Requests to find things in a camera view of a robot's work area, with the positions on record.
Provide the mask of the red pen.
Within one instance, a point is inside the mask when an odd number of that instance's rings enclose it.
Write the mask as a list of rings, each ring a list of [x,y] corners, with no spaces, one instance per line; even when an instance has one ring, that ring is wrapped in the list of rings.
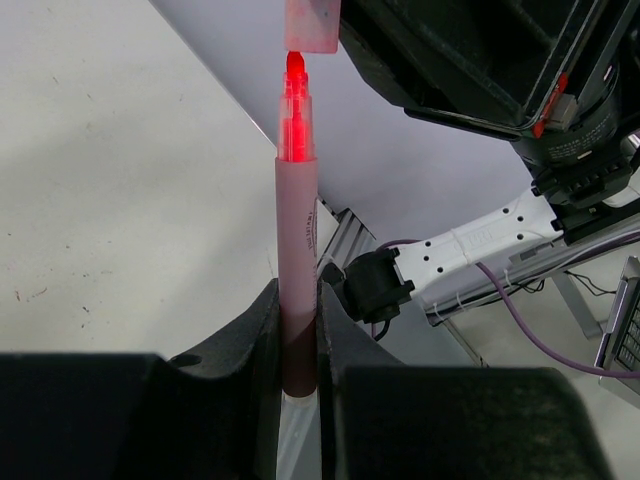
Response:
[[[317,195],[312,97],[303,55],[286,57],[275,159],[277,262],[285,397],[316,391]]]

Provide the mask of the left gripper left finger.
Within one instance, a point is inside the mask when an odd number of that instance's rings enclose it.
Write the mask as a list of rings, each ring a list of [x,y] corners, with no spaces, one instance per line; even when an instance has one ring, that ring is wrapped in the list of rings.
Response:
[[[272,479],[281,409],[278,286],[171,358],[5,353],[5,479]]]

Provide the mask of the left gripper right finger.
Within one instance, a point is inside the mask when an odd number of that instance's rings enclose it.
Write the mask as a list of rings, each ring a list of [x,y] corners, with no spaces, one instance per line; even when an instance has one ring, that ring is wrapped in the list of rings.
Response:
[[[588,412],[551,368],[410,366],[344,311],[316,319],[325,479],[609,479]]]

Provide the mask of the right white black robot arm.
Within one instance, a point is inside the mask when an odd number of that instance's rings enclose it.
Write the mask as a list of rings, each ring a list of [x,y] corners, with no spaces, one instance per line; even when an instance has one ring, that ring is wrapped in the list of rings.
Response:
[[[638,213],[637,2],[346,1],[340,39],[389,103],[508,142],[532,179],[495,212],[354,261],[344,292],[357,318],[388,320],[467,266]]]

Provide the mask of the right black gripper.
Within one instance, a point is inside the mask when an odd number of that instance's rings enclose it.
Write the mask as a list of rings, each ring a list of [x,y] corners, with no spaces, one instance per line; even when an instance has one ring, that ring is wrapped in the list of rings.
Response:
[[[386,101],[453,128],[537,136],[556,92],[573,96],[587,111],[568,130],[514,142],[573,244],[639,214],[622,195],[639,172],[634,28],[631,1],[346,1],[340,40]]]

